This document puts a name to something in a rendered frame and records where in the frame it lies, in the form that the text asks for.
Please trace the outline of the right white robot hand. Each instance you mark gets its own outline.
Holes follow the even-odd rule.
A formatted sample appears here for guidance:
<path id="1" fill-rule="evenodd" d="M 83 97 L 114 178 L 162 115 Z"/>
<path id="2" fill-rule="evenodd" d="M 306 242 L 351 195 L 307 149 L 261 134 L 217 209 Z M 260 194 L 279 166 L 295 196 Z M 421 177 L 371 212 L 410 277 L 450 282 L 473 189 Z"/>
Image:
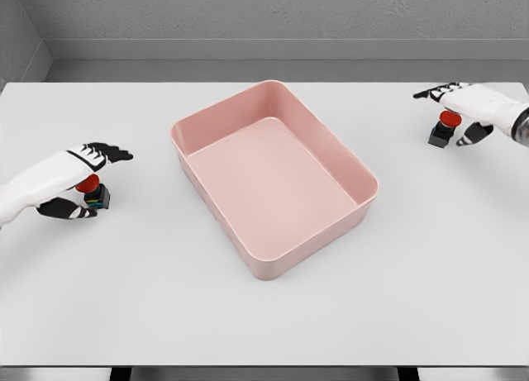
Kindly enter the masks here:
<path id="1" fill-rule="evenodd" d="M 446 83 L 412 96 L 430 98 L 447 111 L 473 122 L 458 139 L 457 146 L 477 144 L 489 136 L 499 126 L 500 112 L 513 105 L 507 96 L 477 83 Z"/>

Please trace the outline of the pink rectangular basket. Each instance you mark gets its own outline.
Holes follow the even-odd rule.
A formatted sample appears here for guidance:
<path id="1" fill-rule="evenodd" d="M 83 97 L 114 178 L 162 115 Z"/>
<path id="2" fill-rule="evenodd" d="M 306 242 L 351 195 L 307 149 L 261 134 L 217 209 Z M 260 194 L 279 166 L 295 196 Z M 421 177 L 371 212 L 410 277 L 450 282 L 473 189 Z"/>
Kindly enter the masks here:
<path id="1" fill-rule="evenodd" d="M 175 122 L 170 139 L 183 171 L 261 280 L 358 225 L 379 191 L 370 169 L 275 80 Z"/>

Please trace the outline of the red button industrial switch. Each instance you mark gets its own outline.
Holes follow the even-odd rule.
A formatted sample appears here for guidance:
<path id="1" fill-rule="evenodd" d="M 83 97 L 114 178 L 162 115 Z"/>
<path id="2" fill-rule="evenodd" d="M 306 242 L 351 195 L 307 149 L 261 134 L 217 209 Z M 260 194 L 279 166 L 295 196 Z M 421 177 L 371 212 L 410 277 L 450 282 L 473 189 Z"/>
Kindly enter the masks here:
<path id="1" fill-rule="evenodd" d="M 83 194 L 83 200 L 92 209 L 108 209 L 110 205 L 110 192 L 100 182 L 97 174 L 89 175 L 84 181 L 75 186 Z"/>
<path id="2" fill-rule="evenodd" d="M 454 135 L 455 128 L 461 122 L 462 118 L 459 114 L 447 110 L 443 111 L 437 124 L 431 130 L 428 143 L 439 148 L 445 148 Z"/>

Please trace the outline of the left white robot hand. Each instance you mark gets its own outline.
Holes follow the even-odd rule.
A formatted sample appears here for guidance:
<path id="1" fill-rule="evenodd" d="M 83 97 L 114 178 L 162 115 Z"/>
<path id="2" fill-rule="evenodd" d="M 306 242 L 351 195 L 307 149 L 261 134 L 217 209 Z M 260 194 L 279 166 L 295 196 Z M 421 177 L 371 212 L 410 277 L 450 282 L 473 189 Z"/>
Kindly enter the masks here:
<path id="1" fill-rule="evenodd" d="M 27 207 L 41 215 L 65 220 L 92 218 L 98 214 L 96 209 L 78 205 L 60 194 L 106 165 L 132 159 L 129 151 L 116 145 L 91 142 L 54 153 L 16 177 L 25 184 Z"/>

